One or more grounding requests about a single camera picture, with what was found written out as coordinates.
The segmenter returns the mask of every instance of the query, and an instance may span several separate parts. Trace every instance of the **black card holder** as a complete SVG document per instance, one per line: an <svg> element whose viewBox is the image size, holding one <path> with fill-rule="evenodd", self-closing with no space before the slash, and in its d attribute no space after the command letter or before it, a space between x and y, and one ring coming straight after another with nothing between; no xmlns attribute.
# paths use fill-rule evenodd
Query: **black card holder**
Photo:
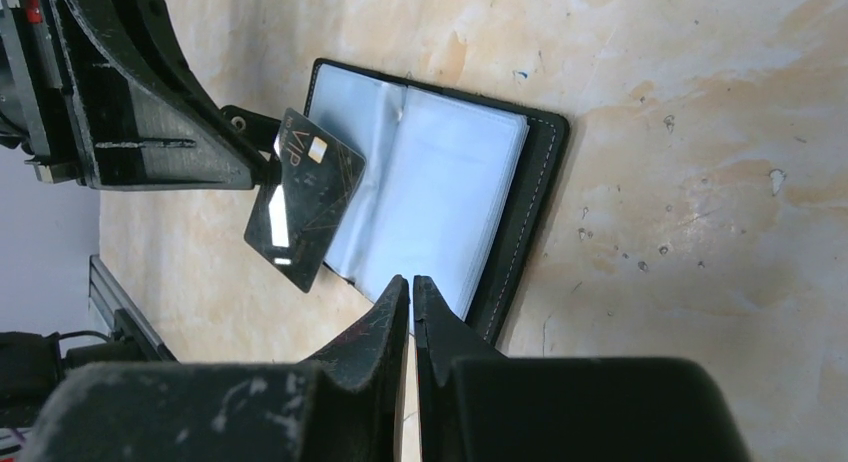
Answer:
<svg viewBox="0 0 848 462"><path fill-rule="evenodd" d="M527 117L529 125L527 139L510 185L489 258L486 260L480 283L465 320L484 340L495 344L518 290L536 231L542 222L540 218L542 209L554 189L556 174L568 144L570 131L568 121L551 112L383 74L329 59L315 61L304 109L307 117L318 70L323 65L339 67L373 79L416 87L445 97Z"/></svg>

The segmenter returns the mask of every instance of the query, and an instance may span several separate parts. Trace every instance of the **wooden table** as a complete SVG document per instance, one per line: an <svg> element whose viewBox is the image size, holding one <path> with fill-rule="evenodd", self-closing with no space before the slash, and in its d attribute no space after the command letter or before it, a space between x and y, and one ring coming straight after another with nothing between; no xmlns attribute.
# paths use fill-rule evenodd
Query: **wooden table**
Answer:
<svg viewBox="0 0 848 462"><path fill-rule="evenodd" d="M756 458L848 457L848 0L167 1L220 105L300 108L331 57L568 117L502 350L691 358ZM243 243L254 197L103 194L103 259L183 361L297 361L369 307Z"/></svg>

